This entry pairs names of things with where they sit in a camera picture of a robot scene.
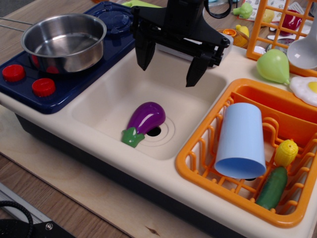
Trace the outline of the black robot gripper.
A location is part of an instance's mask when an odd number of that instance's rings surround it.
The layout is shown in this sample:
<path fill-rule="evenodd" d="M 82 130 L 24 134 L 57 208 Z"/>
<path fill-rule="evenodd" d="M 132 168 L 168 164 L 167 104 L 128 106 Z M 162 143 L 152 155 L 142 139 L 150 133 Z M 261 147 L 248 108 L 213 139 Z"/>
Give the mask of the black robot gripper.
<path fill-rule="evenodd" d="M 222 19 L 230 9 L 212 13 L 207 0 L 169 0 L 166 7 L 135 6 L 131 12 L 137 63 L 144 71 L 153 58 L 156 44 L 193 56 L 210 52 L 213 57 L 220 57 L 229 46 L 228 39 L 213 29 L 203 14 Z M 194 87 L 208 66 L 207 59 L 194 57 L 186 76 L 186 87 Z"/>

